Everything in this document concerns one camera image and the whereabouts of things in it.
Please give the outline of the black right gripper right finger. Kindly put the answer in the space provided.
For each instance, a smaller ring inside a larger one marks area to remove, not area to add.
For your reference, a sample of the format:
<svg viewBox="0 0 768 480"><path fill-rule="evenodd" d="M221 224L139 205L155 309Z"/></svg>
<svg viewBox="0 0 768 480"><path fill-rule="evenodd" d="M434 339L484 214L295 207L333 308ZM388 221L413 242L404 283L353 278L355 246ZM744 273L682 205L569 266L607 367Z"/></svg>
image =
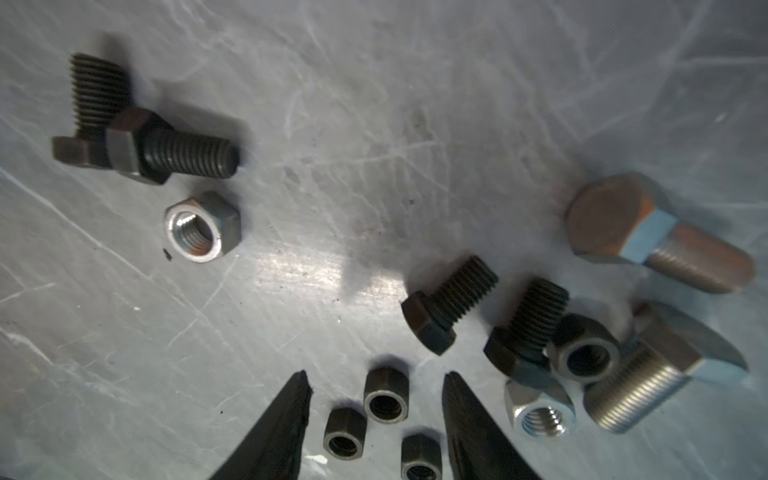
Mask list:
<svg viewBox="0 0 768 480"><path fill-rule="evenodd" d="M458 372L444 377L442 409L455 479L540 479Z"/></svg>

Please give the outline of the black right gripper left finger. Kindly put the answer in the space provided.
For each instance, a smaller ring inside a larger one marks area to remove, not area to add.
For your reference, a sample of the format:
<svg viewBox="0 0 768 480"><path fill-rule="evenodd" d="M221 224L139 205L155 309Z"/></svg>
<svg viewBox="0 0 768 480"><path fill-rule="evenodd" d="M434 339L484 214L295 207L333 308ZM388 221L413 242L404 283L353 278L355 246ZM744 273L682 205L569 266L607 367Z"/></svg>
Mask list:
<svg viewBox="0 0 768 480"><path fill-rule="evenodd" d="M307 374L294 373L211 479L296 479L311 396Z"/></svg>

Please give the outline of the black hex nut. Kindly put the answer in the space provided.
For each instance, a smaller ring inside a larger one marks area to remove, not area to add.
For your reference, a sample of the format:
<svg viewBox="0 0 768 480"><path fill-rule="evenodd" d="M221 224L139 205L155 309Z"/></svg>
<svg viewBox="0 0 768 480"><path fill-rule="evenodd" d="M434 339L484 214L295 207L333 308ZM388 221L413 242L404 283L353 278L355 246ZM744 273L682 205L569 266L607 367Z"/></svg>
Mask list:
<svg viewBox="0 0 768 480"><path fill-rule="evenodd" d="M327 420L323 446L339 460L356 460L364 452L367 417L354 408L333 409Z"/></svg>
<svg viewBox="0 0 768 480"><path fill-rule="evenodd" d="M441 480L440 444L421 433L404 438L401 444L401 478L403 480Z"/></svg>
<svg viewBox="0 0 768 480"><path fill-rule="evenodd" d="M382 424L404 421L409 413L410 384L401 371L382 366L368 372L363 404L366 414Z"/></svg>

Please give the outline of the silver hex nut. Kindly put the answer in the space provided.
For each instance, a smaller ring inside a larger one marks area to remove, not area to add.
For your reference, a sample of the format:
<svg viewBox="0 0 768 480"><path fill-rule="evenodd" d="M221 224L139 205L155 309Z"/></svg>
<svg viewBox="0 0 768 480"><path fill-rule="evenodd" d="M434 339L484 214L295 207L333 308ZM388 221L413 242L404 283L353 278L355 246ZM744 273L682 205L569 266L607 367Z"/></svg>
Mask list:
<svg viewBox="0 0 768 480"><path fill-rule="evenodd" d="M600 322L587 316L566 314L546 353L562 377L592 384L609 375L620 362L618 340Z"/></svg>
<svg viewBox="0 0 768 480"><path fill-rule="evenodd" d="M213 191L168 207L164 229L172 247L197 264L225 256L242 240L239 211Z"/></svg>
<svg viewBox="0 0 768 480"><path fill-rule="evenodd" d="M576 409L557 380L532 388L510 380L505 385L505 407L512 427L533 438L557 438L576 428Z"/></svg>

